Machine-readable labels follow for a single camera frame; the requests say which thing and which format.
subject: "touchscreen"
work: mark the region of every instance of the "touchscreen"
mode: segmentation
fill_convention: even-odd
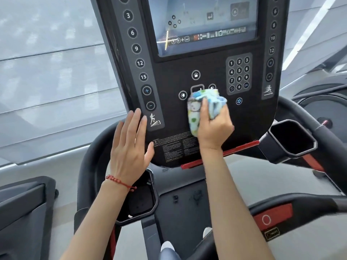
[[[256,37],[258,0],[148,0],[159,56]]]

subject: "red string bracelet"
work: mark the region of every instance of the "red string bracelet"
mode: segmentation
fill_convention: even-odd
[[[106,179],[109,179],[109,180],[111,180],[111,181],[113,181],[115,183],[119,183],[121,185],[124,185],[126,188],[129,189],[130,192],[133,192],[134,190],[137,189],[137,187],[129,186],[129,185],[125,184],[124,182],[122,182],[120,179],[117,179],[117,178],[113,177],[112,175],[107,175]]]

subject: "white shoe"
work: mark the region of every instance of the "white shoe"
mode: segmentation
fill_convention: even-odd
[[[211,231],[212,231],[211,227],[206,227],[204,232],[202,233],[202,239],[204,239]]]
[[[164,250],[164,248],[171,248],[172,250],[175,250],[174,246],[169,241],[163,242],[160,251]]]

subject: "towel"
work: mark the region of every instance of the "towel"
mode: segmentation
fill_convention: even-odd
[[[197,137],[197,130],[200,123],[200,107],[203,98],[207,98],[209,103],[209,115],[213,120],[222,107],[227,103],[227,99],[219,96],[218,89],[204,89],[193,92],[188,99],[188,119],[189,127],[193,136]]]

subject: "left hand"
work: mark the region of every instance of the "left hand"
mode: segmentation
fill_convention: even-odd
[[[154,155],[151,142],[145,153],[147,117],[141,117],[141,110],[129,111],[125,122],[119,122],[111,150],[111,175],[123,183],[133,185],[148,167]]]

